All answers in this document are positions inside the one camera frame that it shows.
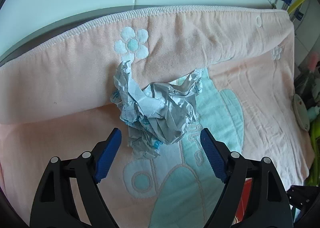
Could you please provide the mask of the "white paper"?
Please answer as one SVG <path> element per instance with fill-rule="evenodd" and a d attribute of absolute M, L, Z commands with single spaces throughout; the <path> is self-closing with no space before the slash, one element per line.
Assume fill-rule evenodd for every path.
<path fill-rule="evenodd" d="M 132 77 L 131 61 L 122 62 L 113 77 L 111 102 L 129 129 L 128 146 L 135 158 L 154 159 L 161 145 L 180 141 L 187 125 L 196 120 L 196 97 L 202 91 L 201 69 L 188 74 L 180 85 L 155 82 L 141 89 Z"/>

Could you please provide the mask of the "small ceramic plate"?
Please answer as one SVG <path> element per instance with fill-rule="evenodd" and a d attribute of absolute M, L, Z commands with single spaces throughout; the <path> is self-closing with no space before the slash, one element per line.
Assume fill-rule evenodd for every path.
<path fill-rule="evenodd" d="M 293 96 L 293 111 L 298 122 L 299 127 L 304 131 L 309 131 L 310 129 L 310 120 L 308 117 L 308 111 L 306 106 L 297 94 Z"/>

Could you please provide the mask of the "pink towel with blue appliqué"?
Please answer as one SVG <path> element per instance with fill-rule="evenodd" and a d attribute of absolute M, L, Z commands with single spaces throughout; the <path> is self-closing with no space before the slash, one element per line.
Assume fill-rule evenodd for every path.
<path fill-rule="evenodd" d="M 286 190 L 302 185 L 315 154 L 292 106 L 294 38 L 284 10 L 191 5 L 107 15 L 38 45 L 1 67 L 1 195 L 30 225 L 50 159 L 77 158 L 114 128 L 121 144 L 98 188 L 119 227 L 206 224 L 224 184 L 204 128 L 244 158 L 269 157 Z M 154 159 L 134 157 L 111 102 L 125 61 L 141 89 L 203 71 L 195 122 Z"/>

